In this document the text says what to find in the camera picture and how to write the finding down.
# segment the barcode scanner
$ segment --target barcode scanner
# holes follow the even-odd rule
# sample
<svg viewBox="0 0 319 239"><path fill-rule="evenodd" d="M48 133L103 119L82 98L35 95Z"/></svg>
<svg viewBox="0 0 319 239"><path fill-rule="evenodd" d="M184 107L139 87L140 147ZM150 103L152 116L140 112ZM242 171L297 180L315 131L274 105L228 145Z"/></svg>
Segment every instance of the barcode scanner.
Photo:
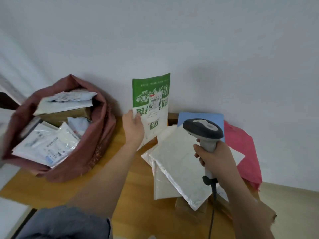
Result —
<svg viewBox="0 0 319 239"><path fill-rule="evenodd" d="M183 128L192 136L199 139L199 144L207 152L214 152L216 149L217 142L224 137L223 130L221 128L208 120L205 119L188 119L184 121ZM218 180L214 175L205 167L205 176L203 176L203 181L205 185L210 185L213 191L214 202L217 199L217 189L216 184ZM214 221L214 211L213 207L211 224L209 227L208 238L211 237L213 221Z"/></svg>

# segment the person's right arm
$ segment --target person's right arm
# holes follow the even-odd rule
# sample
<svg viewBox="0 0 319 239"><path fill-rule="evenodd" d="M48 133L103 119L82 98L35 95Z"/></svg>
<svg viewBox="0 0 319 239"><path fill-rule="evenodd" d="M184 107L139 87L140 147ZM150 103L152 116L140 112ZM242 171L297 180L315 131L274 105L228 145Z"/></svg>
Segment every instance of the person's right arm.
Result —
<svg viewBox="0 0 319 239"><path fill-rule="evenodd" d="M219 141L213 153L196 144L194 150L195 157L200 157L200 163L212 172L227 193L236 238L274 238L271 222L240 177L229 147Z"/></svg>

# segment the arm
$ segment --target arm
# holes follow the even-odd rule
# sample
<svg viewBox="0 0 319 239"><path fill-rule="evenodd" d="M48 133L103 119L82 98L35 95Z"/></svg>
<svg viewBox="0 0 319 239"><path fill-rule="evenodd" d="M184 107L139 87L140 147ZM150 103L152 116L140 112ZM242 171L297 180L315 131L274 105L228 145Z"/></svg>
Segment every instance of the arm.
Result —
<svg viewBox="0 0 319 239"><path fill-rule="evenodd" d="M194 144L195 157L209 169L227 193L237 239L274 238L271 223L241 179L229 147L219 141L213 153Z"/></svg>
<svg viewBox="0 0 319 239"><path fill-rule="evenodd" d="M123 115L123 128L126 143L114 157L97 173L89 183L69 202L84 212L98 215L102 218L112 217L121 195L130 165L144 137L141 116L133 118L130 110Z"/></svg>

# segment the forearm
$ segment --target forearm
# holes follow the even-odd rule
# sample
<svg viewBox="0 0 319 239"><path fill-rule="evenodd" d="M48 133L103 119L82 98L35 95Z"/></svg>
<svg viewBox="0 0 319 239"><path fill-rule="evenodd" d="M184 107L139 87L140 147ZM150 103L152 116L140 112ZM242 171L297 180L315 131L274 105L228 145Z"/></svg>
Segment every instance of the forearm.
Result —
<svg viewBox="0 0 319 239"><path fill-rule="evenodd" d="M240 179L226 190L237 239L274 238L267 215Z"/></svg>
<svg viewBox="0 0 319 239"><path fill-rule="evenodd" d="M136 146L124 145L68 205L103 218L112 217L136 149Z"/></svg>

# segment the person's left hand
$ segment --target person's left hand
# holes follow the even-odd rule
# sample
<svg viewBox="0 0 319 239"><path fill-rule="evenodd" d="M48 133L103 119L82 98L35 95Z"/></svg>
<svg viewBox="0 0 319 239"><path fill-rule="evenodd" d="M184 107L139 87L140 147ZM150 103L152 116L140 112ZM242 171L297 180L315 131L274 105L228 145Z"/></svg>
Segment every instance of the person's left hand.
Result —
<svg viewBox="0 0 319 239"><path fill-rule="evenodd" d="M133 111L129 110L128 113L123 115L122 121L126 138L125 144L133 145L138 149L144 138L141 115L137 113L135 118L133 118Z"/></svg>

